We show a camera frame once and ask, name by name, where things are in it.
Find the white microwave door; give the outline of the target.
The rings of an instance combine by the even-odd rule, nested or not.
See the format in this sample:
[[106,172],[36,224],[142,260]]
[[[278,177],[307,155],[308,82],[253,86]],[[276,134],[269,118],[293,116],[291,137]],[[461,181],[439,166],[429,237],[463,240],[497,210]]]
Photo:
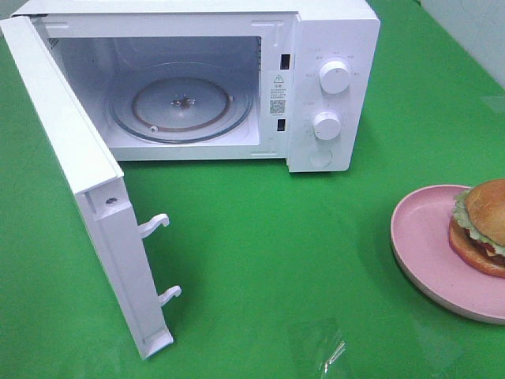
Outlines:
[[158,294],[143,240],[170,222],[165,213],[139,224],[124,174],[64,78],[29,17],[1,29],[141,358],[173,343],[162,307],[181,288]]

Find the pink plate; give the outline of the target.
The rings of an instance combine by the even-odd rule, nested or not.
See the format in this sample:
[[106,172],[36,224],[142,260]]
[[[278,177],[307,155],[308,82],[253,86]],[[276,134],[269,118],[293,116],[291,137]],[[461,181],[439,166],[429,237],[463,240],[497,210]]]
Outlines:
[[467,186],[426,186],[404,196],[391,217],[391,244],[409,280],[431,300],[463,317],[504,324],[504,280],[472,268],[453,251],[454,196]]

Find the burger with lettuce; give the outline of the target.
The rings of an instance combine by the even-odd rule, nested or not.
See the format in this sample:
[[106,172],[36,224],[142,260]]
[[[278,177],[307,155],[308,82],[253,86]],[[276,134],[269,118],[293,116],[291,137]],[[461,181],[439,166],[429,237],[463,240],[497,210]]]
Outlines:
[[453,251],[484,274],[504,277],[504,180],[494,179],[454,197],[449,223]]

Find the white warning label sticker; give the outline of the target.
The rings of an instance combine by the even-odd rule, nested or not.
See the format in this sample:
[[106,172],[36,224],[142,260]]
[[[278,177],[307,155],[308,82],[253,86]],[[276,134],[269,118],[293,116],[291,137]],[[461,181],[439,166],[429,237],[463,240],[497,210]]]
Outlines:
[[287,111],[290,91],[290,76],[283,70],[268,72],[267,109],[271,116],[281,116]]

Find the glass microwave turntable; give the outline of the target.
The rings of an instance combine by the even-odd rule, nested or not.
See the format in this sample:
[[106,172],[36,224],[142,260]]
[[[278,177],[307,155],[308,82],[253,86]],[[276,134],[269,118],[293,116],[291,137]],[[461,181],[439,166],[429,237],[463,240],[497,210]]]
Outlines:
[[254,80],[218,66],[176,62],[151,66],[114,80],[110,113],[128,133],[162,144],[220,137],[248,117]]

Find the white microwave oven body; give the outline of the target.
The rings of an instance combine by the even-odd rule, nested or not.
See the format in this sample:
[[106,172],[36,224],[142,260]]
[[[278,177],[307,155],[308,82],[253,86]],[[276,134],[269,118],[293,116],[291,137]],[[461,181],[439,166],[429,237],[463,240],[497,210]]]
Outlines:
[[[350,165],[380,20],[364,1],[30,1],[29,17],[117,163],[149,160],[284,159],[292,172],[344,171]],[[351,69],[338,94],[320,87],[322,65]],[[203,63],[254,80],[248,117],[220,137],[188,144],[146,141],[110,113],[118,76],[176,62]],[[290,76],[287,111],[269,115],[267,77]],[[320,112],[338,115],[338,137],[315,137]],[[322,168],[309,162],[331,150]]]

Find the white upper power knob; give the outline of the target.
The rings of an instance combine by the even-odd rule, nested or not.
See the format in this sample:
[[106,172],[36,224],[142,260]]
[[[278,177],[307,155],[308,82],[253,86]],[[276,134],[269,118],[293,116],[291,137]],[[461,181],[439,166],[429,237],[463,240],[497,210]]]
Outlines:
[[329,94],[338,94],[347,89],[351,69],[342,59],[336,58],[322,65],[319,72],[320,87]]

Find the clear tape patch on cloth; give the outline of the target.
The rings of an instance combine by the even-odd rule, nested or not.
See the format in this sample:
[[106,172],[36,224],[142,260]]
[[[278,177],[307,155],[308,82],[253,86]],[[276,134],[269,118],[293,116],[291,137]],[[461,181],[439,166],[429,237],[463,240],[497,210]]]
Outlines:
[[296,378],[354,378],[335,319],[292,324],[288,340]]

